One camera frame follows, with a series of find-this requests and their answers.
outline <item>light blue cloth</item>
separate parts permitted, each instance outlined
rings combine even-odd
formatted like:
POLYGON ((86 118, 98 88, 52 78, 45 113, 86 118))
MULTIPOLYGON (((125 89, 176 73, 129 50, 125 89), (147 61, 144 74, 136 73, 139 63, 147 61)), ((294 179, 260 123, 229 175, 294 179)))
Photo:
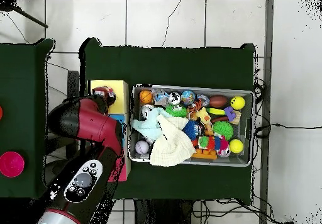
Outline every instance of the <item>light blue cloth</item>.
POLYGON ((156 141, 156 139, 162 135, 160 125, 157 121, 158 115, 162 115, 165 118, 172 117, 172 115, 164 111, 163 108, 154 108, 149 112, 146 120, 144 121, 133 120, 133 128, 136 129, 145 137, 156 141))

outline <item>yellow ball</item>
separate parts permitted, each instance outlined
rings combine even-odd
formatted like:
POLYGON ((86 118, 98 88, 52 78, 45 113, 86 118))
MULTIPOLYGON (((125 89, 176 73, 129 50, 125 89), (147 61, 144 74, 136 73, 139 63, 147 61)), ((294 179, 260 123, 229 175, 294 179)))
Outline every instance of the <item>yellow ball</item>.
POLYGON ((233 140, 230 141, 229 147, 230 147, 230 151, 232 151, 233 153, 238 154, 241 151, 243 151, 244 145, 243 145, 241 140, 233 139, 233 140))
POLYGON ((235 110, 242 109, 245 103, 245 100, 241 96, 234 96, 230 101, 231 107, 235 110))

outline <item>pink button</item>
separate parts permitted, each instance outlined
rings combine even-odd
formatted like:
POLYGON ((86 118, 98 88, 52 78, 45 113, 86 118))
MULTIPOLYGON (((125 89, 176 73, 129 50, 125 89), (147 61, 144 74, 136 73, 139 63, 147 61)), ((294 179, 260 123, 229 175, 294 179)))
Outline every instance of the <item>pink button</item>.
POLYGON ((6 152, 0 156, 0 172, 6 177, 20 175, 25 166, 23 157, 17 152, 6 152))

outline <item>baseball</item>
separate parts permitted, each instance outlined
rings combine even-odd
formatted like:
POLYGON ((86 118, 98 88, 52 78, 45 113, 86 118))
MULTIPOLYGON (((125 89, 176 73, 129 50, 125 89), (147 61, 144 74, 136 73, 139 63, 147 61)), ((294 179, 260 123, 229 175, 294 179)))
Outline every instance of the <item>baseball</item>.
POLYGON ((138 141, 135 145, 135 151, 140 154, 146 154, 148 152, 149 146, 146 141, 138 141))

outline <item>metal pole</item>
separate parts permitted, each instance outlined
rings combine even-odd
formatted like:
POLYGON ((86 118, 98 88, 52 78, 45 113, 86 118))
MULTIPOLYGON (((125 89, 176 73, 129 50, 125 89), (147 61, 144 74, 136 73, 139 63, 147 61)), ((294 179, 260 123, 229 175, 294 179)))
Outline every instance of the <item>metal pole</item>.
POLYGON ((17 8, 16 6, 11 6, 10 8, 12 8, 13 11, 25 16, 26 18, 28 18, 29 20, 32 20, 35 23, 38 23, 39 25, 41 25, 42 27, 48 28, 48 25, 46 25, 45 23, 42 23, 40 20, 37 20, 36 18, 30 16, 28 13, 24 12, 23 10, 21 10, 20 8, 17 8))

